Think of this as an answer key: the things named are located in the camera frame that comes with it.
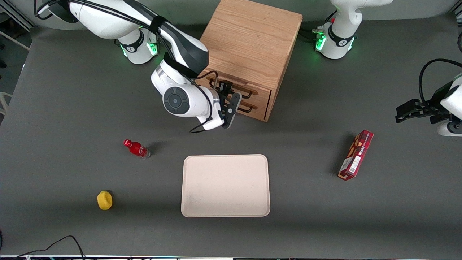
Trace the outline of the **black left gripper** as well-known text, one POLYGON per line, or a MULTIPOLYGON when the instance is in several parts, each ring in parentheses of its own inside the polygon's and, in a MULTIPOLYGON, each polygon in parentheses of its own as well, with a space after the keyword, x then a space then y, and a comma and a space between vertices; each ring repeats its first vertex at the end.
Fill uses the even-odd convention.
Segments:
MULTIPOLYGON (((448 125, 457 125, 457 81, 450 81, 437 89, 427 104, 436 112, 440 120, 448 120, 448 125)), ((431 111, 419 99, 411 99, 396 108, 396 123, 412 118, 431 117, 431 111)))

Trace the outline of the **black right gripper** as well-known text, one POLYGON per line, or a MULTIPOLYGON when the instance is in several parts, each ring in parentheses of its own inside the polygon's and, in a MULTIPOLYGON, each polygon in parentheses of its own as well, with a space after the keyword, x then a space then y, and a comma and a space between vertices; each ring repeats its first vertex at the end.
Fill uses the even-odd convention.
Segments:
POLYGON ((223 81, 223 83, 219 81, 216 85, 215 91, 218 93, 221 109, 234 109, 231 98, 229 98, 229 95, 234 94, 232 87, 233 83, 231 81, 223 81))

